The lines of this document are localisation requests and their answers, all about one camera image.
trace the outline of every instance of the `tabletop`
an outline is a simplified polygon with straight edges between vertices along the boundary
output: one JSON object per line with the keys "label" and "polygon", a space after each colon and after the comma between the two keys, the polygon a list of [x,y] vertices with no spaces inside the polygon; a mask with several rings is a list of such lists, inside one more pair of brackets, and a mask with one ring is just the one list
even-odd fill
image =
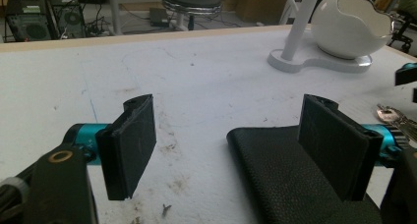
{"label": "tabletop", "polygon": [[[0,181],[59,145],[76,123],[112,123],[123,102],[151,93],[157,143],[131,199],[109,201],[89,166],[100,223],[254,223],[226,141],[238,127],[297,125],[303,95],[339,103],[361,124],[377,103],[417,118],[415,84],[394,72],[416,59],[384,47],[363,74],[316,67],[287,74],[267,62],[289,27],[200,30],[0,45]],[[391,170],[368,193],[381,203]],[[162,215],[163,206],[171,208]]]}

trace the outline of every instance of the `stool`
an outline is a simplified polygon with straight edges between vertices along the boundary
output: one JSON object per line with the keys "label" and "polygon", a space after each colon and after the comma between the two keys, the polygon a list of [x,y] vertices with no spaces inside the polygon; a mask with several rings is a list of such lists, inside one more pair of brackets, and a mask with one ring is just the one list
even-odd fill
{"label": "stool", "polygon": [[399,29],[399,31],[396,31],[392,35],[391,42],[389,43],[388,46],[391,46],[393,44],[393,42],[396,41],[396,40],[404,42],[404,44],[401,46],[402,52],[408,53],[408,51],[410,50],[410,47],[411,47],[411,43],[413,42],[413,39],[411,39],[408,36],[405,36],[404,32],[407,30],[407,28],[411,24],[416,24],[417,21],[407,12],[398,10],[396,13],[404,20],[404,24]]}
{"label": "stool", "polygon": [[[193,30],[194,17],[214,16],[221,11],[220,0],[162,0],[162,5],[177,13],[176,20],[171,21],[171,24],[179,30]],[[190,16],[188,27],[184,26],[185,15]]]}

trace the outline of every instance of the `white bowl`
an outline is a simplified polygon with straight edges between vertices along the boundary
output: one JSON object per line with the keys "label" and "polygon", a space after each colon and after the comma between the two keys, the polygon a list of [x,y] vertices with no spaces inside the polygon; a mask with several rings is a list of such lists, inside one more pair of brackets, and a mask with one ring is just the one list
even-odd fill
{"label": "white bowl", "polygon": [[330,55],[355,59],[381,49],[391,38],[391,16],[371,0],[323,0],[312,18],[312,33]]}

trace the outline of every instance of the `computer tower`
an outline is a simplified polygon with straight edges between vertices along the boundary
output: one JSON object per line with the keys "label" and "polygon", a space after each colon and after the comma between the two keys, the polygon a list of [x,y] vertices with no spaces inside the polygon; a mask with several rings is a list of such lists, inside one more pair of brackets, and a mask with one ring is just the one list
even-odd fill
{"label": "computer tower", "polygon": [[49,0],[59,36],[62,38],[86,37],[83,10],[78,0]]}
{"label": "computer tower", "polygon": [[8,0],[6,22],[16,41],[56,39],[46,0]]}

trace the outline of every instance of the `white lamp base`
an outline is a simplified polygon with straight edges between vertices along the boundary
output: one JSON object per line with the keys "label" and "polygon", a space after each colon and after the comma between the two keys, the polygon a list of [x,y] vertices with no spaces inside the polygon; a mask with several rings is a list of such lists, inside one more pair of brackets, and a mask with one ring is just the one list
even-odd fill
{"label": "white lamp base", "polygon": [[281,49],[272,50],[268,56],[268,63],[286,73],[297,73],[305,67],[322,67],[344,73],[361,74],[368,71],[372,65],[370,55],[346,60],[325,53],[309,32],[304,32],[292,61],[282,59],[282,51]]}

